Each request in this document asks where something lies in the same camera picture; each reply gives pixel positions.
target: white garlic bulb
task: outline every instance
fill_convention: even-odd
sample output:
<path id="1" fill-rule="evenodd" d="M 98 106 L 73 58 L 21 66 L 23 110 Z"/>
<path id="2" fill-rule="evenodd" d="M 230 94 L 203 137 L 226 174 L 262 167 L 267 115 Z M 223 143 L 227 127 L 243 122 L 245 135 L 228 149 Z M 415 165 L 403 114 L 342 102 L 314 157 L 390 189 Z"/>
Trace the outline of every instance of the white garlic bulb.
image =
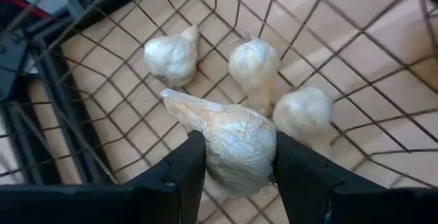
<path id="1" fill-rule="evenodd" d="M 329 145 L 321 144 L 319 137 L 330 127 L 333 108 L 324 91 L 305 86 L 281 97 L 272 119 L 279 131 L 330 157 Z"/>
<path id="2" fill-rule="evenodd" d="M 144 62 L 149 71 L 170 88 L 190 83 L 196 73 L 198 27 L 190 26 L 181 34 L 160 36 L 144 46 Z"/>
<path id="3" fill-rule="evenodd" d="M 181 124 L 204 135 L 207 170 L 228 194 L 249 196 L 269 184 L 276 153 L 272 121 L 242 105 L 223 105 L 170 89 L 161 96 Z"/>
<path id="4" fill-rule="evenodd" d="M 250 107 L 268 115 L 272 87 L 279 69 L 276 50 L 261 39 L 252 39 L 233 50 L 228 68 L 248 97 Z"/>

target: metal frame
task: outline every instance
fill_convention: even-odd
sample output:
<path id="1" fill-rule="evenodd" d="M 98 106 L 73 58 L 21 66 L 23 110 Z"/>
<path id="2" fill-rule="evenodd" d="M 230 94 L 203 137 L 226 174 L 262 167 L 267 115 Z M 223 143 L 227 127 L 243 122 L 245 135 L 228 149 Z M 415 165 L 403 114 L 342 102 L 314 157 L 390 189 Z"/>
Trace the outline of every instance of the metal frame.
<path id="1" fill-rule="evenodd" d="M 169 18 L 163 22 L 161 25 L 159 25 L 158 23 L 156 23 L 151 16 L 149 16 L 149 14 L 147 14 L 147 12 L 145 12 L 138 4 L 139 2 L 141 2 L 141 0 L 136 1 L 136 0 L 90 0 L 91 4 L 86 7 L 85 9 L 79 9 L 77 8 L 75 11 L 77 13 L 77 16 L 80 16 L 80 14 L 82 14 L 83 16 L 80 16 L 81 19 L 77 20 L 77 17 L 71 17 L 69 11 L 71 11 L 68 8 L 63 8 L 61 9 L 59 12 L 57 12 L 56 14 L 54 14 L 51 18 L 48 18 L 44 21 L 41 21 L 37 24 L 35 24 L 33 27 L 27 29 L 27 39 L 29 41 L 34 41 L 35 38 L 39 38 L 39 43 L 36 47 L 36 51 L 38 51 L 38 57 L 37 57 L 37 62 L 39 62 L 40 64 L 40 69 L 41 72 L 44 74 L 43 79 L 50 79 L 50 84 L 46 83 L 46 88 L 47 90 L 49 90 L 49 92 L 51 93 L 51 101 L 53 106 L 55 106 L 57 109 L 59 109 L 56 113 L 57 113 L 57 119 L 58 121 L 60 121 L 61 123 L 63 123 L 61 125 L 62 129 L 64 130 L 64 135 L 67 135 L 68 137 L 71 137 L 71 141 L 73 141 L 74 139 L 77 140 L 76 145 L 72 145 L 71 146 L 71 154 L 73 156 L 82 156 L 81 154 L 83 153 L 91 153 L 88 156 L 88 159 L 86 160 L 87 162 L 85 164 L 83 164 L 82 167 L 86 168 L 88 163 L 94 165 L 92 166 L 92 168 L 94 168 L 94 174 L 88 174 L 88 176 L 83 176 L 83 182 L 97 182 L 98 178 L 100 177 L 104 177 L 105 183 L 109 183 L 109 182 L 115 182 L 117 183 L 114 174 L 125 169 L 126 167 L 140 161 L 140 160 L 144 160 L 146 163 L 148 163 L 149 165 L 151 165 L 151 163 L 145 158 L 145 155 L 147 153 L 149 153 L 156 145 L 158 145 L 159 143 L 164 144 L 164 146 L 167 147 L 167 149 L 170 150 L 170 148 L 163 142 L 163 138 L 169 134 L 169 132 L 172 130 L 173 127 L 175 127 L 177 124 L 175 123 L 167 132 L 165 132 L 162 136 L 159 136 L 157 132 L 154 131 L 154 129 L 144 120 L 144 117 L 146 117 L 151 110 L 153 110 L 156 106 L 158 106 L 161 101 L 158 101 L 149 112 L 147 112 L 146 114 L 140 114 L 139 112 L 137 112 L 137 115 L 139 117 L 139 121 L 132 127 L 132 129 L 140 124 L 140 123 L 144 123 L 158 138 L 159 140 L 146 152 L 141 152 L 139 149 L 137 149 L 135 147 L 135 145 L 131 142 L 131 146 L 134 147 L 138 153 L 139 153 L 139 158 L 137 160 L 134 160 L 132 163 L 120 168 L 120 169 L 116 169 L 114 171 L 111 172 L 111 170 L 109 169 L 109 167 L 106 165 L 106 159 L 103 155 L 97 155 L 94 154 L 92 152 L 89 151 L 89 148 L 92 147 L 101 147 L 101 143 L 96 142 L 95 144 L 88 144 L 88 142 L 86 141 L 90 141 L 89 138 L 93 138 L 94 141 L 98 141 L 96 140 L 96 136 L 95 136 L 95 132 L 91 132 L 92 131 L 92 123 L 94 121 L 90 120 L 89 116 L 86 116 L 86 114 L 84 114 L 85 112 L 85 108 L 83 107 L 83 105 L 76 105 L 74 104 L 74 102 L 82 102 L 84 100 L 89 100 L 89 101 L 93 101 L 95 102 L 97 105 L 99 105 L 95 99 L 94 99 L 94 94 L 95 93 L 84 93 L 81 90 L 78 90 L 77 87 L 74 85 L 74 83 L 72 82 L 71 79 L 71 73 L 75 70 L 73 69 L 69 69 L 68 67 L 66 67 L 66 64 L 61 63 L 59 65 L 54 64 L 53 62 L 55 61 L 55 59 L 59 59 L 59 58 L 64 58 L 66 60 L 71 60 L 68 59 L 67 57 L 62 55 L 62 52 L 59 50 L 58 46 L 64 42 L 65 40 L 67 40 L 68 38 L 70 38 L 71 36 L 75 35 L 75 34 L 81 34 L 82 36 L 86 37 L 87 39 L 91 40 L 93 43 L 95 43 L 95 45 L 99 45 L 101 44 L 101 42 L 105 39 L 106 36 L 108 36 L 108 34 L 110 34 L 110 32 L 114 29 L 114 28 L 119 28 L 124 30 L 127 34 L 129 34 L 134 40 L 136 40 L 139 43 L 139 47 L 140 48 L 144 42 L 140 42 L 138 39 L 136 39 L 135 36 L 131 35 L 129 32 L 127 32 L 122 26 L 120 26 L 120 22 L 126 17 L 123 16 L 122 18 L 119 19 L 119 21 L 114 21 L 112 18 L 110 18 L 108 16 L 108 14 L 118 10 L 119 8 L 121 8 L 124 4 L 129 3 L 129 2 L 133 2 L 134 3 L 134 8 L 139 8 L 157 27 L 157 30 L 155 32 L 161 32 L 163 34 L 166 34 L 165 31 L 162 29 L 162 27 L 173 17 L 173 16 L 180 16 L 185 22 L 187 22 L 187 24 L 190 24 L 190 21 L 182 14 L 181 9 L 190 1 L 190 0 L 186 0 L 183 2 L 183 4 L 179 7 L 177 7 L 175 4 L 172 3 L 171 0 L 167 0 L 168 3 L 174 8 L 174 12 L 171 16 L 169 16 Z M 379 162 L 377 162 L 374 159 L 374 156 L 376 155 L 381 155 L 381 154 L 391 154 L 391 153 L 417 153 L 417 152 L 437 152 L 437 149 L 407 149 L 400 141 L 398 141 L 395 137 L 393 137 L 384 127 L 382 127 L 382 125 L 380 125 L 380 123 L 382 123 L 383 121 L 390 121 L 390 120 L 396 120 L 396 119 L 401 119 L 401 118 L 407 118 L 409 119 L 414 125 L 416 125 L 419 129 L 421 129 L 429 138 L 431 138 L 432 140 L 434 140 L 435 142 L 438 143 L 437 138 L 431 134 L 429 131 L 427 131 L 427 129 L 424 129 L 418 122 L 415 121 L 415 119 L 413 119 L 414 116 L 423 114 L 423 113 L 427 113 L 427 112 L 437 112 L 437 109 L 434 110 L 424 110 L 422 112 L 416 112 L 416 113 L 412 113 L 412 114 L 408 114 L 406 113 L 401 107 L 399 107 L 395 102 L 393 102 L 385 93 L 383 93 L 377 86 L 375 86 L 374 84 L 382 81 L 396 73 L 399 73 L 400 71 L 409 71 L 411 74 L 413 74 L 419 81 L 421 81 L 425 86 L 427 86 L 429 89 L 431 89 L 432 91 L 434 91 L 435 93 L 437 92 L 436 89 L 434 89 L 433 86 L 431 86 L 430 84 L 428 84 L 427 82 L 425 82 L 421 77 L 419 77 L 418 75 L 416 75 L 416 73 L 414 71 L 411 70 L 411 68 L 421 62 L 426 61 L 427 59 L 429 59 L 429 57 L 437 57 L 438 52 L 436 51 L 436 40 L 435 40 L 435 36 L 433 33 L 431 33 L 431 45 L 434 48 L 434 51 L 428 55 L 428 57 L 423 57 L 423 58 L 419 58 L 417 60 L 414 60 L 412 63 L 406 64 L 404 63 L 396 54 L 394 54 L 393 52 L 391 52 L 388 48 L 386 48 L 384 45 L 382 45 L 379 41 L 377 41 L 377 39 L 375 39 L 372 35 L 370 35 L 369 33 L 367 33 L 367 28 L 371 27 L 380 17 L 382 17 L 389 9 L 391 9 L 391 7 L 393 7 L 395 4 L 397 4 L 398 2 L 400 2 L 401 0 L 393 0 L 385 9 L 383 9 L 382 11 L 380 11 L 373 19 L 370 20 L 370 22 L 365 25 L 365 26 L 360 26 L 358 24 L 356 24 L 351 18 L 348 17 L 348 15 L 346 15 L 345 13 L 343 13 L 339 8 L 337 8 L 334 4 L 332 4 L 329 0 L 316 0 L 316 2 L 314 3 L 311 11 L 309 12 L 309 14 L 307 15 L 307 17 L 302 21 L 299 18 L 297 18 L 294 14 L 292 14 L 290 11 L 288 11 L 284 6 L 281 5 L 281 3 L 278 0 L 269 0 L 269 6 L 268 9 L 266 11 L 266 13 L 264 14 L 264 16 L 259 16 L 256 12 L 254 12 L 248 5 L 246 5 L 242 0 L 236 0 L 238 1 L 236 10 L 237 10 L 237 14 L 235 17 L 235 21 L 233 24 L 229 24 L 228 22 L 226 22 L 216 11 L 216 8 L 218 6 L 218 0 L 214 0 L 214 5 L 210 6 L 209 4 L 207 4 L 205 1 L 203 0 L 197 0 L 199 2 L 201 2 L 203 5 L 205 5 L 206 8 L 208 8 L 209 13 L 208 15 L 200 22 L 200 24 L 204 23 L 210 16 L 215 16 L 217 18 L 219 18 L 227 27 L 228 27 L 228 32 L 216 43 L 212 43 L 210 42 L 206 37 L 201 35 L 201 38 L 211 47 L 211 49 L 205 54 L 201 56 L 200 62 L 202 62 L 210 53 L 217 53 L 219 56 L 222 57 L 222 59 L 224 61 L 227 61 L 227 56 L 223 55 L 223 53 L 220 52 L 220 50 L 218 50 L 217 46 L 221 43 L 224 42 L 225 39 L 230 36 L 231 34 L 235 34 L 240 38 L 244 38 L 244 35 L 242 35 L 241 33 L 238 32 L 238 30 L 236 30 L 237 28 L 237 22 L 239 19 L 239 14 L 240 14 L 240 10 L 241 8 L 245 8 L 247 9 L 255 18 L 257 18 L 261 23 L 262 23 L 262 27 L 259 31 L 259 36 L 262 34 L 263 30 L 265 29 L 269 29 L 271 32 L 273 32 L 278 38 L 280 38 L 285 45 L 287 45 L 287 49 L 282 53 L 282 59 L 284 58 L 284 56 L 286 55 L 286 53 L 289 50 L 292 50 L 293 52 L 295 52 L 296 54 L 298 54 L 306 63 L 309 64 L 309 66 L 312 67 L 312 69 L 314 70 L 314 72 L 312 73 L 312 75 L 308 76 L 308 78 L 303 81 L 306 82 L 311 76 L 315 75 L 315 74 L 319 74 L 321 75 L 328 83 L 330 83 L 334 88 L 336 88 L 341 94 L 342 97 L 340 97 L 339 99 L 337 99 L 336 101 L 342 100 L 342 99 L 346 99 L 348 100 L 351 104 L 353 104 L 356 108 L 358 108 L 366 117 L 368 117 L 371 122 L 369 124 L 365 124 L 365 125 L 360 125 L 357 127 L 352 127 L 349 128 L 347 130 L 342 130 L 340 129 L 336 124 L 332 124 L 333 127 L 339 132 L 339 136 L 334 138 L 332 141 L 332 144 L 334 144 L 335 142 L 337 142 L 337 140 L 341 137 L 344 137 L 347 139 L 348 142 L 350 142 L 356 149 L 359 150 L 359 152 L 364 156 L 364 160 L 360 163 L 358 163 L 358 165 L 356 165 L 353 168 L 353 171 L 357 168 L 359 168 L 363 163 L 365 162 L 372 162 L 375 164 L 378 164 L 380 166 L 385 167 L 386 169 L 393 171 L 399 175 L 401 175 L 401 177 L 407 177 L 410 178 L 412 180 L 415 180 L 417 182 L 420 182 L 422 184 L 425 184 L 427 186 L 432 186 L 430 185 L 428 182 L 423 182 L 422 180 L 419 179 L 415 179 L 414 177 L 412 177 L 411 175 L 406 175 L 404 173 L 401 173 L 399 171 L 397 171 L 396 169 L 393 169 L 391 167 L 388 167 L 384 164 L 381 164 Z M 269 12 L 272 8 L 272 4 L 277 5 L 279 8 L 282 9 L 282 11 L 284 11 L 284 13 L 286 13 L 288 16 L 290 16 L 292 19 L 294 19 L 297 23 L 300 24 L 300 28 L 298 30 L 298 33 L 294 36 L 294 38 L 289 41 L 287 39 L 285 39 L 284 37 L 282 37 L 282 35 L 280 35 L 280 33 L 278 33 L 274 28 L 272 28 L 268 23 L 267 23 L 267 19 L 268 19 L 268 15 Z M 353 25 L 353 27 L 355 27 L 356 29 L 358 29 L 358 33 L 351 38 L 348 42 L 346 42 L 344 45 L 342 45 L 339 49 L 333 49 L 330 47 L 330 45 L 328 45 L 326 42 L 324 42 L 323 39 L 321 39 L 321 37 L 319 37 L 315 32 L 312 31 L 311 28 L 309 28 L 307 26 L 307 23 L 309 21 L 309 19 L 311 18 L 312 14 L 315 12 L 316 8 L 318 7 L 319 4 L 325 4 L 328 7 L 330 7 L 332 10 L 334 10 L 338 15 L 340 15 L 343 19 L 345 19 L 346 21 L 348 21 L 351 25 Z M 427 16 L 425 15 L 424 20 L 425 20 L 425 24 L 426 26 L 428 26 L 428 30 L 431 32 L 431 24 L 428 22 L 429 18 L 430 18 L 430 13 L 431 11 L 427 11 L 426 6 L 424 6 L 424 14 L 427 14 Z M 92 24 L 100 21 L 101 19 L 106 18 L 109 19 L 111 22 L 114 23 L 113 28 L 110 29 L 110 31 L 100 40 L 95 41 L 92 40 L 91 38 L 83 35 L 81 33 L 81 30 L 91 26 Z M 300 33 L 302 31 L 307 31 L 309 32 L 316 40 L 318 40 L 319 42 L 321 42 L 325 47 L 327 47 L 327 49 L 329 49 L 332 53 L 332 55 L 327 58 L 322 65 L 320 66 L 314 66 L 306 57 L 305 55 L 301 54 L 299 52 L 299 50 L 297 50 L 297 48 L 294 47 L 294 43 L 296 41 L 296 39 L 300 36 Z M 41 35 L 46 35 L 44 37 L 48 37 L 50 38 L 49 40 L 46 41 L 42 41 L 41 40 Z M 345 49 L 349 44 L 351 44 L 355 38 L 359 37 L 359 36 L 365 36 L 367 37 L 369 40 L 371 40 L 377 47 L 379 47 L 380 49 L 382 49 L 387 55 L 389 55 L 390 58 L 392 58 L 395 62 L 397 62 L 400 65 L 400 68 L 379 77 L 378 79 L 374 79 L 374 80 L 370 80 L 368 79 L 366 76 L 362 75 L 354 66 L 352 66 L 351 64 L 349 64 L 346 59 L 344 59 L 339 53 Z M 89 55 L 92 50 L 91 49 L 84 57 L 83 60 L 85 60 L 85 58 L 87 57 L 87 55 Z M 122 66 L 127 66 L 128 68 L 130 68 L 130 70 L 136 74 L 136 72 L 131 68 L 131 66 L 129 64 L 127 64 L 127 62 L 129 61 L 129 59 L 133 56 L 129 56 L 127 59 L 123 59 L 120 56 L 116 55 L 115 53 L 113 53 L 114 56 L 116 56 L 117 58 L 119 58 L 122 61 L 122 64 L 120 65 L 120 67 Z M 339 88 L 339 86 L 337 86 L 335 83 L 333 83 L 324 73 L 322 73 L 320 70 L 321 68 L 328 64 L 334 57 L 338 57 L 343 63 L 346 64 L 346 66 L 351 69 L 352 71 L 354 71 L 366 84 L 364 86 L 361 86 L 360 88 L 357 88 L 351 92 L 343 92 L 341 90 L 341 88 Z M 82 64 L 82 61 L 77 62 L 78 65 L 81 65 L 82 67 L 87 67 L 85 65 Z M 226 74 L 225 76 L 223 76 L 222 78 L 220 78 L 218 81 L 214 81 L 211 78 L 209 78 L 201 69 L 199 69 L 199 72 L 201 73 L 201 75 L 203 77 L 205 77 L 206 79 L 208 79 L 211 84 L 212 87 L 202 96 L 202 97 L 206 97 L 209 93 L 211 93 L 213 90 L 218 90 L 219 92 L 221 92 L 222 95 L 224 95 L 228 101 L 230 101 L 231 103 L 233 102 L 231 100 L 231 98 L 227 97 L 227 95 L 225 94 L 224 91 L 222 91 L 219 87 L 219 84 L 229 75 Z M 135 90 L 138 86 L 140 85 L 144 85 L 145 88 L 148 88 L 149 90 L 150 87 L 145 84 L 145 81 L 150 78 L 150 75 L 147 75 L 146 77 L 140 77 L 138 74 L 136 74 L 138 77 L 138 85 L 133 88 L 133 90 Z M 293 84 L 285 77 L 282 75 L 282 73 L 279 73 L 279 76 L 285 81 L 287 82 L 290 86 L 293 86 Z M 110 84 L 112 85 L 118 92 L 121 92 L 121 90 L 119 90 L 114 83 L 112 83 L 111 78 L 112 75 L 110 76 L 104 76 L 107 81 L 105 81 L 105 84 Z M 366 87 L 372 87 L 377 93 L 379 93 L 385 100 L 387 100 L 388 102 L 390 102 L 390 104 L 392 104 L 394 107 L 396 107 L 396 109 L 398 111 L 400 111 L 400 113 L 402 115 L 397 116 L 397 117 L 393 117 L 391 119 L 385 119 L 385 120 L 375 120 L 373 119 L 364 109 L 362 109 L 357 103 L 355 103 L 350 96 Z M 61 95 L 64 95 L 63 97 L 58 97 L 59 92 L 61 93 Z M 103 108 L 101 108 L 101 110 L 105 113 L 105 117 L 110 119 L 110 114 L 119 106 L 121 105 L 121 103 L 123 102 L 127 102 L 127 97 L 130 95 L 123 95 L 123 100 L 110 112 L 105 112 L 103 110 Z M 119 129 L 121 131 L 121 129 L 117 126 L 117 124 L 113 121 L 111 121 L 113 123 L 113 125 L 115 127 L 117 127 L 117 129 Z M 395 151 L 386 151 L 386 152 L 381 152 L 381 153 L 373 153 L 368 155 L 366 152 L 364 152 L 359 145 L 357 145 L 347 134 L 347 132 L 352 131 L 354 129 L 360 129 L 362 127 L 368 126 L 368 125 L 375 125 L 377 126 L 377 128 L 379 128 L 382 132 L 384 132 L 386 135 L 388 135 L 399 147 L 399 150 L 395 150 Z M 125 138 L 129 141 L 129 138 L 127 136 L 123 136 L 122 138 Z M 104 141 L 104 143 L 102 144 L 102 146 L 106 145 L 106 144 L 110 144 L 112 142 L 117 142 L 118 140 L 122 139 L 119 138 L 117 140 L 113 140 L 113 141 Z M 103 166 L 103 170 L 100 171 L 99 169 L 97 169 L 98 167 Z M 231 223 L 235 223 L 235 221 L 228 216 L 228 214 L 222 210 L 220 208 L 220 204 L 211 197 L 211 195 L 205 191 L 205 194 L 211 198 L 211 200 L 215 203 L 215 205 L 218 207 L 218 209 L 216 211 L 221 211 Z M 263 213 L 263 211 L 267 208 L 269 208 L 275 200 L 277 200 L 279 198 L 279 196 L 275 197 L 270 203 L 268 203 L 266 206 L 264 206 L 263 208 L 260 208 L 257 204 L 255 204 L 255 202 L 251 199 L 248 198 L 248 200 L 251 202 L 251 204 L 259 211 L 259 214 L 257 216 L 255 216 L 250 223 L 252 223 L 253 221 L 255 221 L 255 219 L 260 216 L 263 215 L 263 217 L 270 223 L 272 223 L 272 221 Z M 210 219 L 215 213 L 211 213 L 209 217 L 207 217 L 205 220 L 203 221 L 208 221 L 208 219 Z"/>
<path id="2" fill-rule="evenodd" d="M 122 186 L 2 186 L 2 223 L 195 223 L 205 176 L 205 141 L 189 138 Z"/>
<path id="3" fill-rule="evenodd" d="M 277 133 L 274 174 L 290 223 L 431 223 L 438 191 L 386 189 Z"/>
<path id="4" fill-rule="evenodd" d="M 14 15 L 25 5 L 23 0 L 1 0 L 2 26 L 14 19 Z M 21 21 L 28 25 L 46 14 L 34 9 L 31 14 Z M 40 124 L 31 104 L 27 87 L 30 79 L 19 76 L 27 59 L 27 43 L 22 40 L 24 31 L 17 30 L 14 34 L 3 35 L 0 53 L 0 114 L 5 128 L 10 135 L 11 146 L 17 157 L 18 165 L 23 170 L 23 180 L 28 184 L 61 184 L 53 157 L 45 146 L 44 138 L 34 130 L 39 130 Z M 34 167 L 38 162 L 50 161 L 41 167 Z"/>

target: red object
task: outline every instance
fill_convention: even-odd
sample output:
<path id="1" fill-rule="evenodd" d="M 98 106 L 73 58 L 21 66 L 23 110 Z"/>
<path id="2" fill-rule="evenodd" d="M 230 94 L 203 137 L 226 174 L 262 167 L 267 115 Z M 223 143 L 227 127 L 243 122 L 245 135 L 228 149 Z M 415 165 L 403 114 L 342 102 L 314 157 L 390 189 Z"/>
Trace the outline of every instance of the red object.
<path id="1" fill-rule="evenodd" d="M 21 7 L 22 9 L 26 9 L 27 6 L 29 6 L 30 4 L 24 0 L 8 0 L 10 2 L 12 2 L 13 4 Z M 46 18 L 49 15 L 44 12 L 43 10 L 41 10 L 40 8 L 34 7 L 30 10 L 30 12 L 36 16 L 39 16 L 40 18 Z"/>

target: wire basket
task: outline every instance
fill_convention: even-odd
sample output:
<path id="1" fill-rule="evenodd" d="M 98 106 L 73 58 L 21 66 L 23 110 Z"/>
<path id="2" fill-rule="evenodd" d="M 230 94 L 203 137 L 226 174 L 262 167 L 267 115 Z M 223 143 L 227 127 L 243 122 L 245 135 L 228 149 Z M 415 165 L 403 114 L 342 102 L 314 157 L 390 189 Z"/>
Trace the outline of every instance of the wire basket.
<path id="1" fill-rule="evenodd" d="M 388 188 L 438 185 L 434 0 L 68 0 L 55 14 L 41 1 L 2 28 L 2 54 L 16 60 L 0 69 L 2 184 L 123 184 L 178 147 L 186 131 L 142 46 L 198 25 L 201 59 L 183 91 L 248 105 L 227 61 L 260 37 L 281 56 L 272 106 L 303 85 L 335 99 L 332 129 L 318 138 L 334 162 Z M 32 13 L 44 18 L 23 27 Z M 287 217 L 275 186 L 236 200 L 207 179 L 198 221 Z"/>

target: garlic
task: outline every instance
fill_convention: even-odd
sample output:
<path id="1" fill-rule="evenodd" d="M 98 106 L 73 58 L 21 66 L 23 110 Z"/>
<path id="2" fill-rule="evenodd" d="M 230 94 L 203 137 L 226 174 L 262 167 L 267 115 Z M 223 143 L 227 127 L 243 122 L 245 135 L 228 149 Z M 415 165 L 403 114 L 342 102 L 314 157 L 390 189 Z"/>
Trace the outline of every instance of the garlic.
<path id="1" fill-rule="evenodd" d="M 330 145 L 320 143 L 319 137 L 330 127 L 333 108 L 333 101 L 325 92 L 305 86 L 281 97 L 272 119 L 279 131 L 330 157 Z"/>
<path id="2" fill-rule="evenodd" d="M 223 105 L 174 90 L 161 92 L 169 113 L 206 140 L 206 166 L 211 178 L 229 195 L 253 195 L 272 178 L 276 127 L 242 105 Z"/>
<path id="3" fill-rule="evenodd" d="M 229 60 L 229 72 L 244 90 L 250 107 L 265 116 L 278 69 L 275 49 L 260 39 L 236 47 Z"/>
<path id="4" fill-rule="evenodd" d="M 190 83 L 196 73 L 198 27 L 180 35 L 160 36 L 144 46 L 144 62 L 149 71 L 170 88 Z"/>

